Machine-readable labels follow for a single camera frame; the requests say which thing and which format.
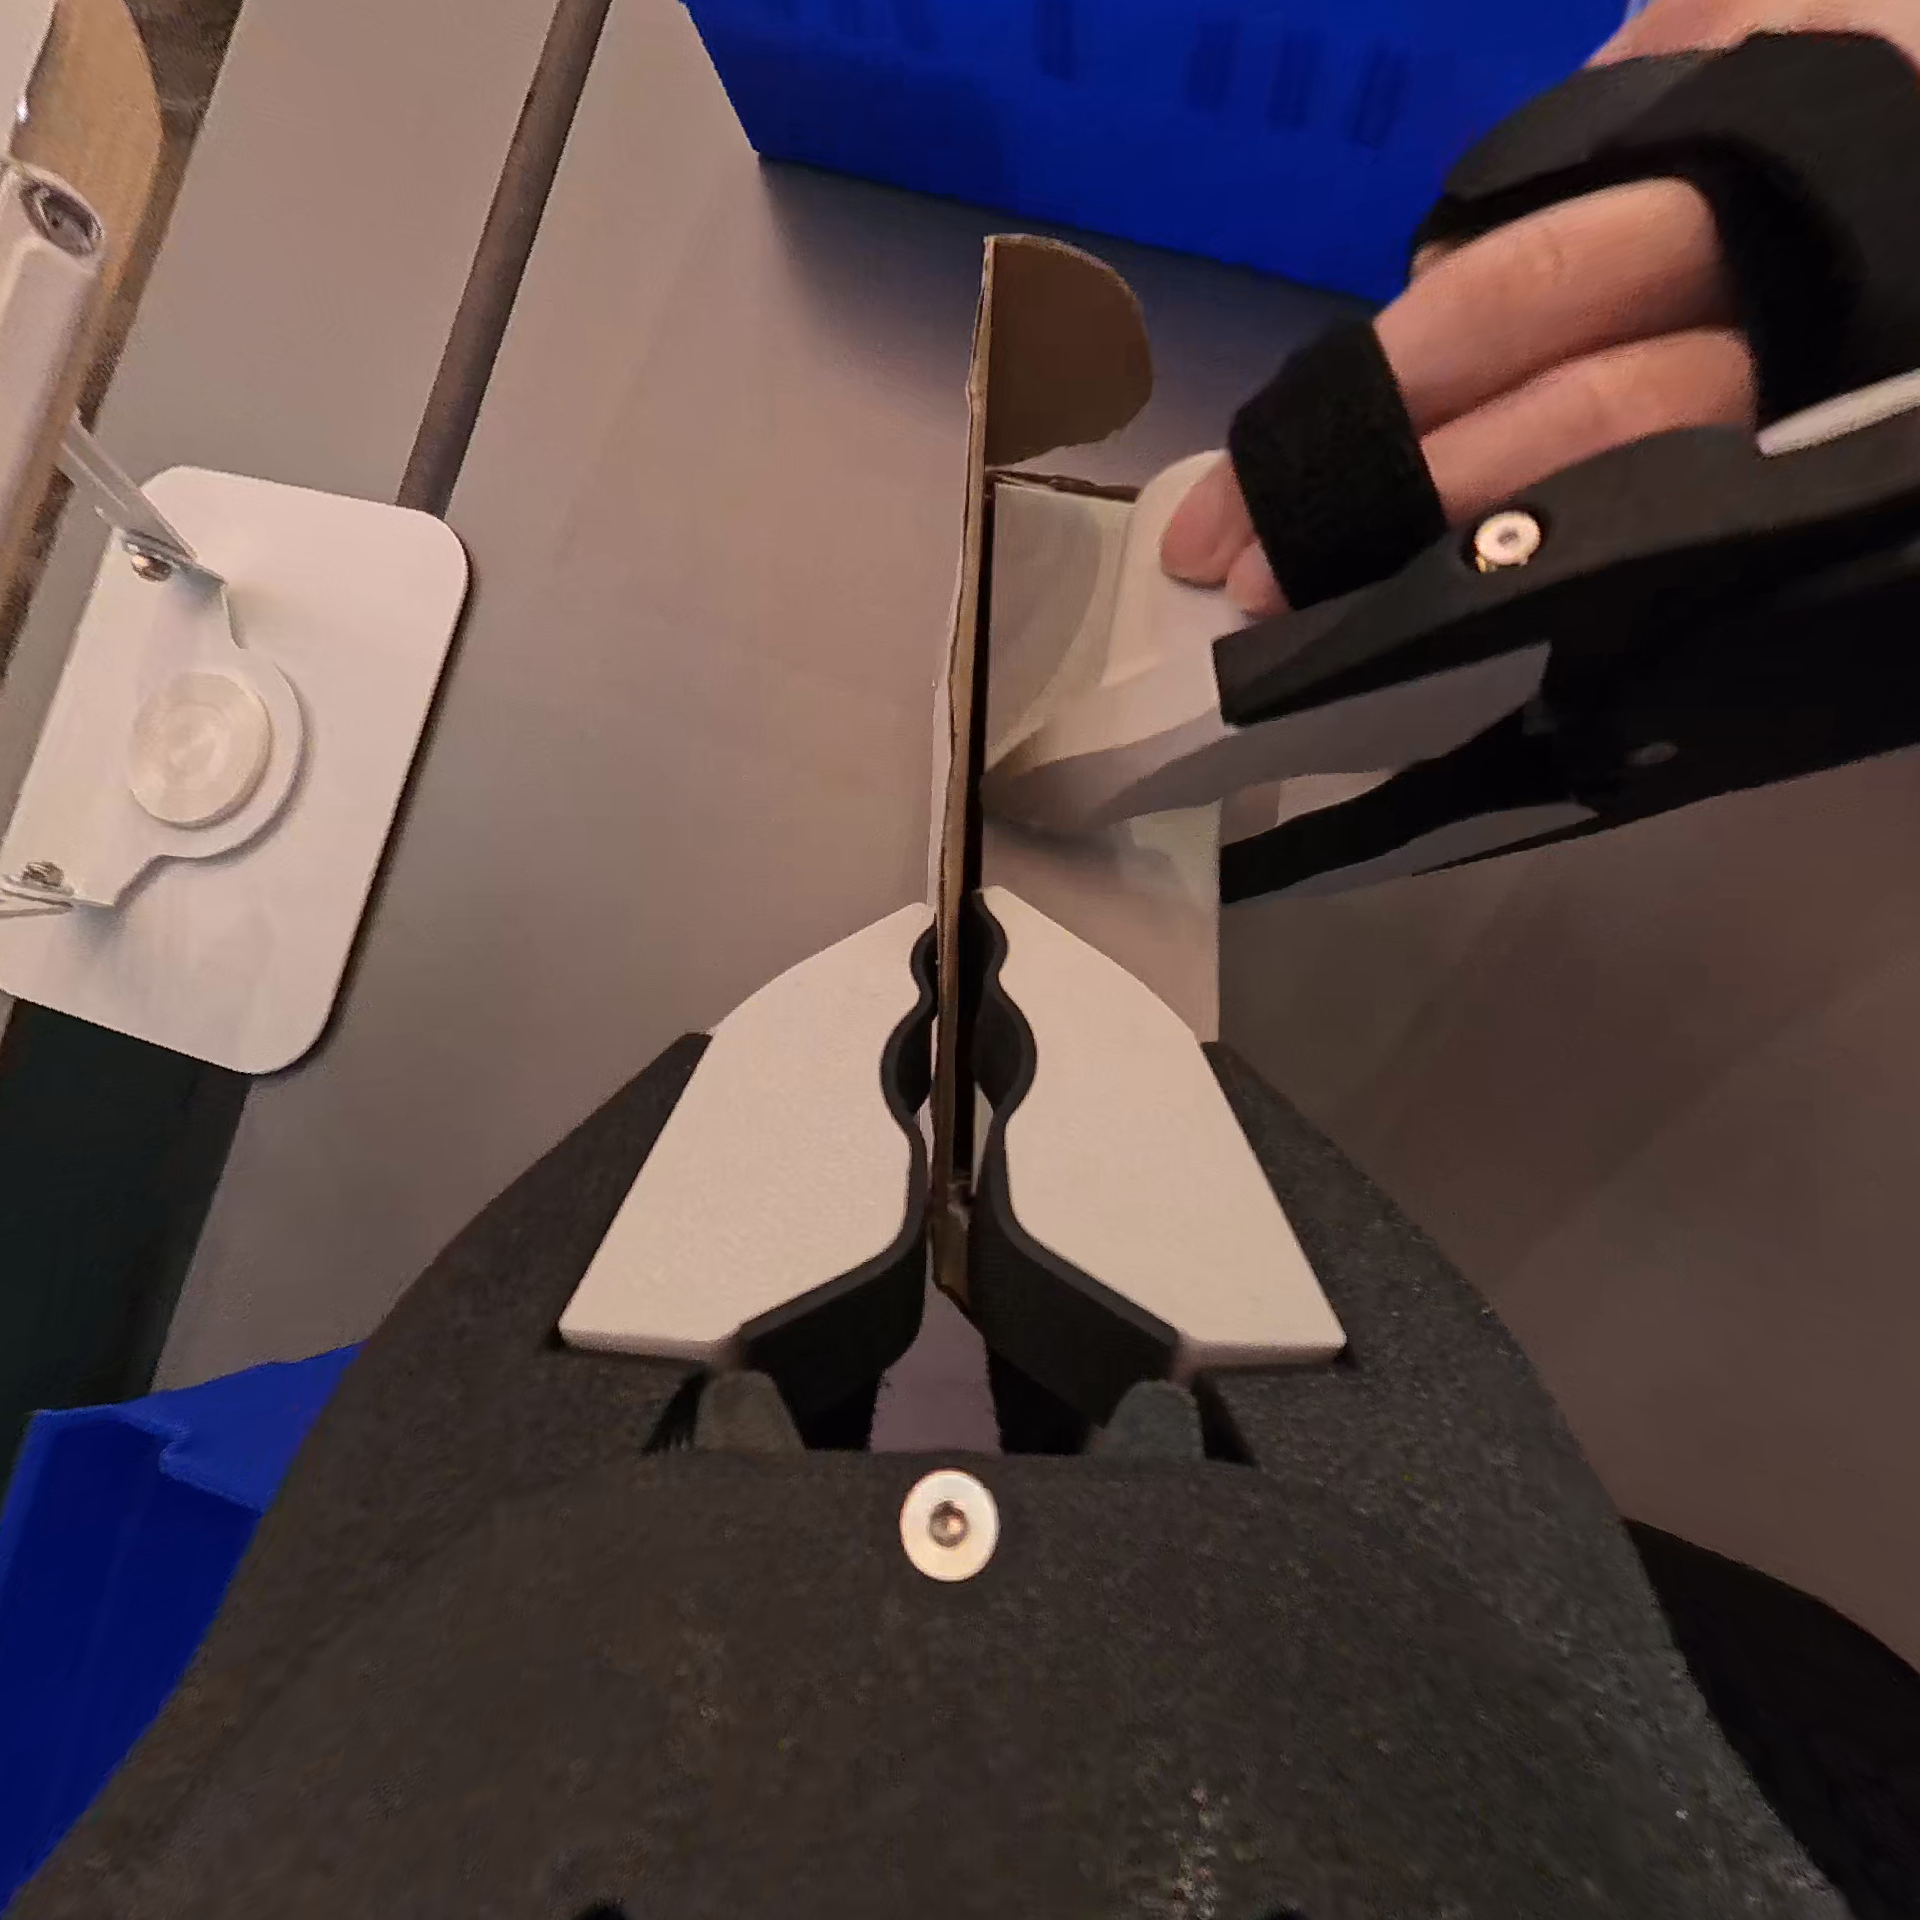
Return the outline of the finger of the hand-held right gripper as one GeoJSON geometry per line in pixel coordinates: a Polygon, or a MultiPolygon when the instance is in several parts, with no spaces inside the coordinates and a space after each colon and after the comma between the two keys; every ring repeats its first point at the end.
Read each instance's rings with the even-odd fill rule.
{"type": "Polygon", "coordinates": [[[1234,724],[1211,646],[1248,621],[1219,588],[1164,572],[1191,454],[1140,498],[1020,484],[1020,821],[1099,832],[1227,801],[1252,784],[1362,778],[1446,753],[1523,709],[1548,646],[1234,724]]]}
{"type": "Polygon", "coordinates": [[[1244,786],[1223,809],[1223,897],[1337,897],[1397,877],[1440,874],[1488,857],[1554,844],[1597,825],[1597,809],[1554,801],[1446,820],[1407,841],[1374,844],[1346,857],[1346,841],[1364,838],[1364,821],[1348,821],[1396,772],[1320,772],[1244,786]]]}

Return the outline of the brown cardboard mailer box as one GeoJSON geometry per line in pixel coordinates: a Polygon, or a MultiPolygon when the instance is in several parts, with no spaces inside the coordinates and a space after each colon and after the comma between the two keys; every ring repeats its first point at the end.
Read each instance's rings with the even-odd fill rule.
{"type": "MultiPolygon", "coordinates": [[[[968,366],[964,538],[933,678],[928,897],[941,969],[931,1079],[931,1281],[968,1305],[972,1197],[972,1014],[964,897],[979,886],[978,778],[989,746],[996,481],[1113,437],[1154,396],[1137,294],[1069,241],[989,236],[968,366]]],[[[1219,1034],[1219,809],[1160,813],[1108,838],[1015,838],[1012,888],[1154,986],[1198,1037],[1219,1034]]]]}

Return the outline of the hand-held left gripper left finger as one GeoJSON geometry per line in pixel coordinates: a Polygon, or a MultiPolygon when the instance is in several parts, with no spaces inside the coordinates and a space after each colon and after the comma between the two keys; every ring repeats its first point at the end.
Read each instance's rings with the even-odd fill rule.
{"type": "Polygon", "coordinates": [[[558,1317],[571,1352],[847,1404],[914,1342],[939,930],[904,904],[725,1014],[558,1317]]]}

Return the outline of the person's right hand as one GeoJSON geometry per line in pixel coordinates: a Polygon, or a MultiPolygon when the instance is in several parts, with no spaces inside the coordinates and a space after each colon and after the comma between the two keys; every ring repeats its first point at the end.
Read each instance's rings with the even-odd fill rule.
{"type": "MultiPolygon", "coordinates": [[[[1789,28],[1881,37],[1918,64],[1918,2],[1645,2],[1586,64],[1789,28]]],[[[1645,180],[1427,247],[1374,334],[1461,524],[1619,444],[1758,425],[1733,313],[1708,201],[1690,183],[1645,180]]],[[[1160,558],[1248,617],[1288,609],[1227,454],[1194,471],[1160,558]]]]}

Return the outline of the blue plastic bin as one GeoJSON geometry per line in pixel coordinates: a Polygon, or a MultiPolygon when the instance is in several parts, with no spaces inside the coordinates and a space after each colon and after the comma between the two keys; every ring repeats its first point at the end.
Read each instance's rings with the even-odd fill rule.
{"type": "Polygon", "coordinates": [[[205,1643],[355,1352],[34,1412],[5,1499],[5,1903],[205,1643]]]}
{"type": "Polygon", "coordinates": [[[688,2],[767,158],[1389,301],[1633,2],[688,2]]]}

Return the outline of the white document stand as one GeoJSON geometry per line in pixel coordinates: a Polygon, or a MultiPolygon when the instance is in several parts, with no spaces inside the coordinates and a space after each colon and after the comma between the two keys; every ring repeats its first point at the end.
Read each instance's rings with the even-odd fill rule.
{"type": "Polygon", "coordinates": [[[152,484],[61,402],[104,225],[5,158],[5,531],[54,466],[109,527],[5,803],[5,1001],[235,1073],[323,1034],[468,600],[434,514],[266,475],[152,484]]]}

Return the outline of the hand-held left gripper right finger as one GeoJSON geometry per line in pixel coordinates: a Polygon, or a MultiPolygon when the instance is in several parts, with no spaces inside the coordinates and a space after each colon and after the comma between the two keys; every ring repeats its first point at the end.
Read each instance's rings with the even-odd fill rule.
{"type": "Polygon", "coordinates": [[[1190,1023],[1010,888],[968,930],[989,1356],[1078,1420],[1140,1381],[1337,1362],[1346,1330],[1190,1023]]]}

